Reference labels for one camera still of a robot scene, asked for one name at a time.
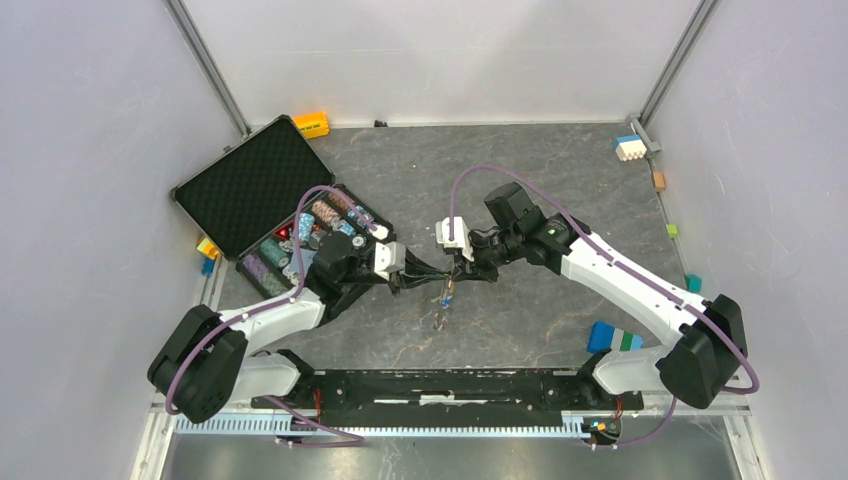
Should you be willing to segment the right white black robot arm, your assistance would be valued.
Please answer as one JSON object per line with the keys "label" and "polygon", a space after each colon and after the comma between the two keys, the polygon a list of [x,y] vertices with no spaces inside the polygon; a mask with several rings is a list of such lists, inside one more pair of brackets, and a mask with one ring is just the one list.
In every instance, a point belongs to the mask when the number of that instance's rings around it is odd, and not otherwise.
{"label": "right white black robot arm", "polygon": [[459,216],[438,223],[436,239],[464,273],[493,281],[517,260],[577,282],[645,326],[658,345],[630,351],[603,348],[580,369],[577,392],[591,408],[617,395],[663,390],[705,409],[747,364],[740,305],[727,295],[708,300],[678,288],[612,248],[568,214],[545,216],[517,182],[484,200],[495,227],[472,231]]}

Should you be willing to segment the large metal keyring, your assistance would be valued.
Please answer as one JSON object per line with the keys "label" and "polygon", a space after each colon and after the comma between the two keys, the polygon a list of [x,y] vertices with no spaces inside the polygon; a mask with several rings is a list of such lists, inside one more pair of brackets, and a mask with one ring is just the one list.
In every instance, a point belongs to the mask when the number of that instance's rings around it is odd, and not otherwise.
{"label": "large metal keyring", "polygon": [[438,300],[438,309],[434,317],[433,329],[436,331],[442,331],[447,326],[447,315],[453,302],[455,286],[456,282],[454,278],[448,276],[444,282],[441,296]]}

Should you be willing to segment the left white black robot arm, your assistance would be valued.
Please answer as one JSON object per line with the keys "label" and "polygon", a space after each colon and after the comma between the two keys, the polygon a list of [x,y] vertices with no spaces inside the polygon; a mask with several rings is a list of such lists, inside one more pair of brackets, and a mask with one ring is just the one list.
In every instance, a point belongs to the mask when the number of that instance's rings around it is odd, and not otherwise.
{"label": "left white black robot arm", "polygon": [[290,407],[306,405],[313,379],[283,354],[260,355],[271,343],[335,319],[373,285],[392,292],[450,275],[396,241],[357,247],[342,234],[325,236],[299,283],[283,294],[216,312],[190,308],[151,362],[148,381],[165,397],[165,409],[194,423],[228,402],[273,395]]}

